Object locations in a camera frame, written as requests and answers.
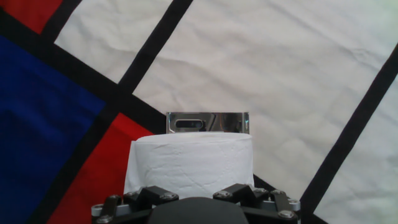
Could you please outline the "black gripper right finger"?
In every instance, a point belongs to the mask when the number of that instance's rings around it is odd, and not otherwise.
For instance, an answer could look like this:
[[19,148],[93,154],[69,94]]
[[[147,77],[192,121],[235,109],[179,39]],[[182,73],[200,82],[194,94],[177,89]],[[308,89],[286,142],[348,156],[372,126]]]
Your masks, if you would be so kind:
[[301,224],[300,202],[282,190],[234,184],[215,192],[213,198],[240,207],[249,223]]

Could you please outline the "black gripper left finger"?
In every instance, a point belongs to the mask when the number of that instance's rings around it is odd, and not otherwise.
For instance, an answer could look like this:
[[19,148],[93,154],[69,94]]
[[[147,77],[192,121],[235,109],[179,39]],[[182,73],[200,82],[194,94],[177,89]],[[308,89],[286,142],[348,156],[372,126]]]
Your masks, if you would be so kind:
[[111,195],[91,208],[92,224],[144,224],[158,205],[179,200],[176,193],[158,186],[144,187],[124,195]]

